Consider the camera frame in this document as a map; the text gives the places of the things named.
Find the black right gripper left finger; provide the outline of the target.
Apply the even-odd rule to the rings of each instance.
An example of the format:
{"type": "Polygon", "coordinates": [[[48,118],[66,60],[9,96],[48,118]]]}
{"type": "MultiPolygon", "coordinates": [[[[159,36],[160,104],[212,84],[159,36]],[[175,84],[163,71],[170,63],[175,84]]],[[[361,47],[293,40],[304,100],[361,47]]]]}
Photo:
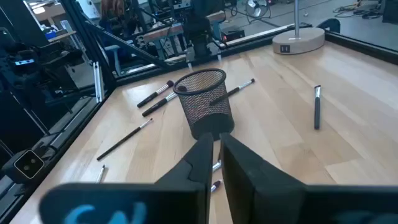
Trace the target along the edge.
{"type": "Polygon", "coordinates": [[[202,135],[153,184],[69,183],[39,203],[43,223],[208,223],[213,136],[202,135]]]}

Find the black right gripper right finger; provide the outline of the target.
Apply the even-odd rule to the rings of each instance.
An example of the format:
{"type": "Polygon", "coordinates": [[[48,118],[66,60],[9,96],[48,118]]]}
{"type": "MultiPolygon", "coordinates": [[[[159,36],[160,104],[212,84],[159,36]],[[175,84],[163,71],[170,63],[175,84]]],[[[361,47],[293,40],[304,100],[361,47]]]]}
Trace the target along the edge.
{"type": "Polygon", "coordinates": [[[220,136],[233,223],[397,223],[397,187],[308,185],[228,133],[220,136]]]}

